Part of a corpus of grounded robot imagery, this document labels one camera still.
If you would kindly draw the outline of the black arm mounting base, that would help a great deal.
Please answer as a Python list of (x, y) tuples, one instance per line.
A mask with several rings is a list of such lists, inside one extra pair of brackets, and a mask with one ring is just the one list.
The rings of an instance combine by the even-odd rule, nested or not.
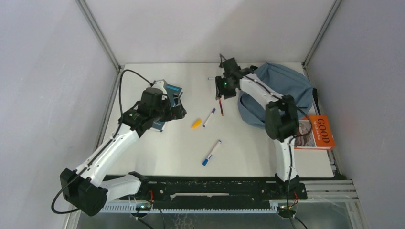
[(148, 176), (139, 193), (121, 199), (149, 200), (159, 207), (231, 209), (263, 207), (272, 201), (293, 204), (307, 198), (304, 183), (284, 192), (275, 177)]

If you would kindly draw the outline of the yellow highlighter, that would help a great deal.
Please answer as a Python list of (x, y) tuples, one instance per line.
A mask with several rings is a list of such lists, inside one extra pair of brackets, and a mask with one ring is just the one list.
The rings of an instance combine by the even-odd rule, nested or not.
[(197, 127), (199, 127), (201, 125), (202, 121), (201, 119), (196, 120), (193, 124), (192, 124), (192, 129), (195, 129)]

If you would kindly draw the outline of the purple capped white marker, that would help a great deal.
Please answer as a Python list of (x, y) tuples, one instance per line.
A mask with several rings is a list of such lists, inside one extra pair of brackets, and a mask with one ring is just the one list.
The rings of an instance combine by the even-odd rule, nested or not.
[(212, 118), (212, 116), (215, 114), (216, 108), (213, 108), (212, 111), (209, 113), (209, 115), (207, 116), (207, 118), (205, 119), (204, 123), (203, 123), (203, 127), (205, 128), (208, 124), (208, 122), (210, 121), (210, 119)]

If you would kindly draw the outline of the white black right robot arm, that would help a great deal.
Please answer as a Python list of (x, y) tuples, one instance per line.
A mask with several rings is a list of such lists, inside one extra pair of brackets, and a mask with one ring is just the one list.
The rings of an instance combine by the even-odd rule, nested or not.
[(294, 159), (294, 139), (299, 127), (298, 110), (291, 95), (282, 95), (265, 85), (250, 68), (242, 69), (235, 58), (220, 56), (221, 76), (215, 77), (215, 98), (228, 99), (237, 90), (251, 96), (265, 111), (265, 131), (276, 148), (276, 192), (289, 198), (300, 184)]

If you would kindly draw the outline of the red pen clear cap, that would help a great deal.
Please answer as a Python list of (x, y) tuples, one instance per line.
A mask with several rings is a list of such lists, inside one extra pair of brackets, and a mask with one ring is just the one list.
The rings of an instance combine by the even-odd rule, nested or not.
[(223, 106), (222, 106), (222, 100), (219, 99), (218, 103), (219, 103), (219, 107), (220, 107), (221, 116), (224, 117), (224, 110), (223, 110)]

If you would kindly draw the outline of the blue capped white marker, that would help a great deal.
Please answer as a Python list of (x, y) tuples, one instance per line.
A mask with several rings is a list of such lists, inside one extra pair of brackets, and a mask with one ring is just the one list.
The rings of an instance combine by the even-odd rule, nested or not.
[(213, 156), (213, 154), (215, 153), (215, 151), (218, 149), (218, 147), (221, 145), (222, 141), (218, 140), (215, 145), (212, 147), (212, 149), (210, 150), (210, 152), (208, 153), (208, 155), (205, 157), (205, 159), (202, 162), (203, 166), (206, 166), (208, 164), (208, 162), (210, 161), (211, 157)]

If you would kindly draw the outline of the aluminium frame post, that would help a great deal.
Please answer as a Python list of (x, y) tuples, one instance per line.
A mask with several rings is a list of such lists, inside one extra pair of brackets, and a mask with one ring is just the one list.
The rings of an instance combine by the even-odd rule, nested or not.
[(113, 64), (114, 68), (119, 72), (121, 69), (121, 66), (110, 46), (110, 44), (107, 41), (107, 38), (105, 37), (101, 27), (99, 26), (92, 10), (90, 9), (90, 6), (88, 5), (86, 0), (76, 0), (76, 3), (82, 12), (84, 18), (86, 19), (87, 23), (89, 24), (91, 30), (96, 36), (96, 39), (100, 43), (101, 47), (103, 48), (105, 54), (107, 55), (108, 59), (110, 62)]
[(313, 42), (311, 45), (309, 52), (307, 53), (304, 62), (302, 63), (302, 67), (304, 69), (307, 69), (310, 61), (312, 60), (317, 48), (319, 47), (323, 37), (325, 36), (330, 24), (332, 23), (332, 20), (334, 19), (338, 9), (340, 8), (341, 4), (343, 3), (343, 0), (335, 0), (324, 20), (322, 23), (322, 26)]

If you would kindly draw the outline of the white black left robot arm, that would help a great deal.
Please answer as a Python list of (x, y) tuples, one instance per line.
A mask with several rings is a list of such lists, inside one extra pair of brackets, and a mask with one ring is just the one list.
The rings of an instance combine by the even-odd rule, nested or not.
[(62, 194), (78, 210), (94, 216), (106, 203), (134, 195), (143, 199), (149, 194), (148, 178), (132, 171), (123, 177), (105, 180), (109, 168), (129, 146), (138, 141), (154, 122), (183, 119), (186, 115), (180, 96), (158, 94), (142, 97), (137, 109), (125, 111), (115, 133), (76, 169), (60, 174)]

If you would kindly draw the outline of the right aluminium frame post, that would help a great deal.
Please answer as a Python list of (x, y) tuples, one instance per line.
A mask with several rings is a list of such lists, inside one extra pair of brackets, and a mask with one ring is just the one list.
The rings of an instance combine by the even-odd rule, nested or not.
[(334, 19), (338, 9), (340, 8), (341, 4), (343, 3), (343, 0), (335, 0), (324, 20), (322, 23), (322, 26), (313, 42), (311, 45), (309, 52), (307, 53), (304, 62), (302, 63), (302, 67), (304, 69), (307, 69), (310, 61), (312, 60), (317, 48), (319, 47), (323, 37), (325, 36), (330, 24), (332, 23), (332, 20)]

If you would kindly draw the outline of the orange Good Morning book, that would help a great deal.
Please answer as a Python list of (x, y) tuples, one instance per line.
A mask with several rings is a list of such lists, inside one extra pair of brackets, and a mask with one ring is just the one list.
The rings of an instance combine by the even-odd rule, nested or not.
[(299, 121), (296, 149), (332, 150), (336, 143), (325, 115), (310, 115)]

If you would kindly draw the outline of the teal hardcover book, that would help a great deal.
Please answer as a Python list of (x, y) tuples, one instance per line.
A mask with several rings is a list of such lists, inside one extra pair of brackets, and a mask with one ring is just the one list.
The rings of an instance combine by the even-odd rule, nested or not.
[[(176, 101), (174, 96), (177, 95), (181, 97), (182, 95), (182, 88), (177, 87), (171, 84), (167, 84), (166, 86), (166, 92), (167, 95), (169, 96), (171, 106), (174, 107), (176, 105)], [(150, 130), (158, 131), (158, 132), (163, 132), (167, 123), (166, 122), (154, 122), (152, 125), (152, 128)]]

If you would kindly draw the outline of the left aluminium frame post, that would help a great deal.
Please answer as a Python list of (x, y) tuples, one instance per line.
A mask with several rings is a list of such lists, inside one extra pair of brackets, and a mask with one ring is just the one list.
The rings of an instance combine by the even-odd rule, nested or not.
[(105, 54), (107, 55), (108, 59), (110, 62), (113, 64), (114, 68), (119, 72), (121, 69), (121, 66), (110, 46), (110, 44), (107, 41), (107, 38), (105, 37), (101, 27), (99, 26), (92, 10), (90, 9), (90, 6), (88, 5), (86, 0), (76, 0), (76, 3), (82, 12), (84, 18), (86, 19), (87, 23), (89, 24), (91, 30), (96, 36), (96, 39), (100, 43), (101, 47), (103, 48)]

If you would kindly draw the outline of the blue student backpack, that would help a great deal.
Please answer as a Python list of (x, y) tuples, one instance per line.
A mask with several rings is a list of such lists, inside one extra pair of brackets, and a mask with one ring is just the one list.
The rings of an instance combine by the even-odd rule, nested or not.
[[(304, 76), (286, 66), (265, 63), (260, 67), (251, 67), (257, 77), (268, 87), (283, 95), (291, 95), (303, 112), (309, 114), (313, 107), (313, 84)], [(250, 95), (239, 94), (237, 107), (242, 120), (260, 129), (265, 128), (265, 110)]]

